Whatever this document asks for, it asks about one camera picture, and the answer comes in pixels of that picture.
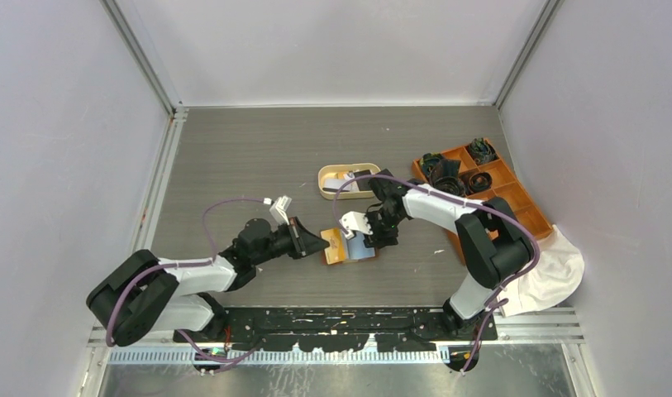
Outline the cream oval tray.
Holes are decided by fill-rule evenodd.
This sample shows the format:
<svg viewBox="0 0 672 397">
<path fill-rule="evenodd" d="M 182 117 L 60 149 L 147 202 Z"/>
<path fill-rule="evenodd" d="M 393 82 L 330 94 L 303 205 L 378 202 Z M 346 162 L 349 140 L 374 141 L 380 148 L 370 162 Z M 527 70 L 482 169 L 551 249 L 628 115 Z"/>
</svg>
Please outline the cream oval tray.
<svg viewBox="0 0 672 397">
<path fill-rule="evenodd" d="M 325 165 L 317 174 L 320 194 L 323 198 L 333 200 L 338 189 L 349 180 L 362 175 L 374 175 L 381 169 L 373 163 L 354 163 L 341 165 Z M 374 193 L 364 180 L 348 184 L 338 199 L 371 199 Z"/>
</svg>

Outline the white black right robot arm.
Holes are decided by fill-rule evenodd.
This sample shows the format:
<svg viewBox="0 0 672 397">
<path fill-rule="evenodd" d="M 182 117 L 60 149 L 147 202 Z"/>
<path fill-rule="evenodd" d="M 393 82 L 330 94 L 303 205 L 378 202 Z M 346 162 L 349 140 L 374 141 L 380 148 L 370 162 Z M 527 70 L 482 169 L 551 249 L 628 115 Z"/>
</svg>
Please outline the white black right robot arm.
<svg viewBox="0 0 672 397">
<path fill-rule="evenodd" d="M 540 259 L 537 240 L 503 198 L 461 198 L 395 179 L 387 170 L 370 176 L 368 184 L 380 203 L 364 215 L 367 247 L 396 246 L 405 219 L 431 222 L 457 236 L 468 274 L 442 306 L 445 331 L 454 339 L 467 338 L 501 288 Z"/>
</svg>

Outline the brown leather card holder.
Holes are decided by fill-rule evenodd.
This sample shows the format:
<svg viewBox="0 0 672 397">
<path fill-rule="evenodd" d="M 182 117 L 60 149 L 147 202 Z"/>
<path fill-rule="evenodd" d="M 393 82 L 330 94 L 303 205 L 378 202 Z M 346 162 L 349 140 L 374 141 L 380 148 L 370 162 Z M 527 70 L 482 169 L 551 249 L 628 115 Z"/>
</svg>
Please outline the brown leather card holder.
<svg viewBox="0 0 672 397">
<path fill-rule="evenodd" d="M 349 259 L 341 264 L 369 261 L 378 256 L 375 248 L 365 246 L 365 235 L 363 234 L 356 233 L 354 238 L 347 240 L 347 248 Z"/>
</svg>

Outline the orange gold card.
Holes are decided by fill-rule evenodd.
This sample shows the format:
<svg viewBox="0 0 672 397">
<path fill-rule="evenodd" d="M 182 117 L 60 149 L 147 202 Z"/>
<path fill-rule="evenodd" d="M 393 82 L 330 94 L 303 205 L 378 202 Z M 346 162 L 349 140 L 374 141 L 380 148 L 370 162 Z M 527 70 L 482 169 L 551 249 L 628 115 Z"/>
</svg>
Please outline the orange gold card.
<svg viewBox="0 0 672 397">
<path fill-rule="evenodd" d="M 347 240 L 340 228 L 335 227 L 321 230 L 320 237 L 329 243 L 329 246 L 324 250 L 327 265 L 344 263 L 349 259 Z"/>
</svg>

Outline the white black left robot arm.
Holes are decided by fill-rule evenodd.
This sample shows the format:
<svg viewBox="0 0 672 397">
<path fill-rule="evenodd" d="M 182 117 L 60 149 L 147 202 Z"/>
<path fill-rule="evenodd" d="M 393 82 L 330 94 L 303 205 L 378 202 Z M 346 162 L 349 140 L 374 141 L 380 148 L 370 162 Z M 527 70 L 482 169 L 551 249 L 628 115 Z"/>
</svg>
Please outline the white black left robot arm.
<svg viewBox="0 0 672 397">
<path fill-rule="evenodd" d="M 267 261 L 299 260 L 328 247 L 296 217 L 277 227 L 254 218 L 214 257 L 171 260 L 148 249 L 132 253 L 89 293 L 86 305 L 104 326 L 110 346 L 130 346 L 150 332 L 174 330 L 214 342 L 226 331 L 226 312 L 213 292 L 244 287 Z"/>
</svg>

